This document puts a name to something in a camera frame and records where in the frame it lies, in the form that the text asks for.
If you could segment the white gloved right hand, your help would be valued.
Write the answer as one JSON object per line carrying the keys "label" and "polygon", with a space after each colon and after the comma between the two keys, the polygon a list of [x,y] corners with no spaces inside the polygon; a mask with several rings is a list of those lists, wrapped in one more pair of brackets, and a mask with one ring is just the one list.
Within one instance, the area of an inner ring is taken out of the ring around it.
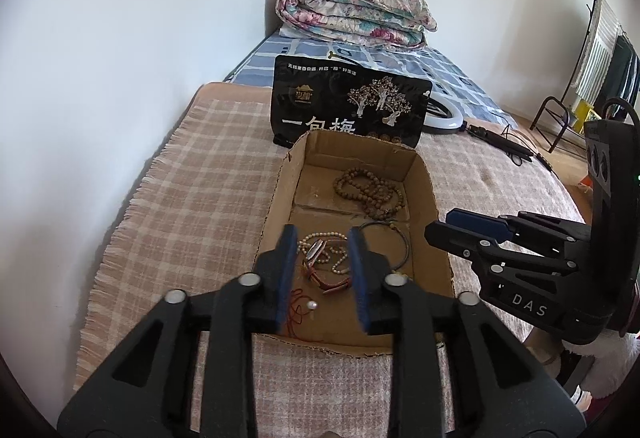
{"label": "white gloved right hand", "polygon": [[563,340],[565,349],[581,357],[593,358],[591,369],[580,383],[582,389],[596,399],[614,394],[639,358],[639,335],[603,330],[587,345],[576,345]]}

